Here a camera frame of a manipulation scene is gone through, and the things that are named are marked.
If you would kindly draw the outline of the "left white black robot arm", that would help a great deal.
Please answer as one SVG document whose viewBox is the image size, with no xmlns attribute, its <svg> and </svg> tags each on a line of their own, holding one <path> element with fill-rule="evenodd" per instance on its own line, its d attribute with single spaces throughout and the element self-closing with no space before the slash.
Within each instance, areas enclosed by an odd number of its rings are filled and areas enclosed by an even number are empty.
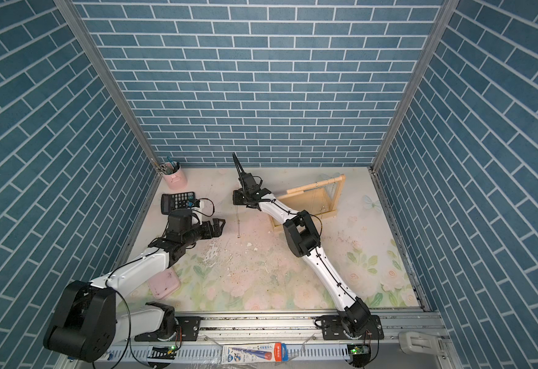
<svg viewBox="0 0 538 369">
<path fill-rule="evenodd" d="M 91 281 L 73 281 L 65 287 L 46 329 L 44 348 L 93 363 L 120 341 L 178 342 L 181 328 L 172 306 L 151 301 L 136 312 L 119 313 L 117 308 L 198 241 L 221 237 L 225 223 L 221 218 L 202 221 L 189 209 L 171 212 L 162 234 L 138 257 Z"/>
</svg>

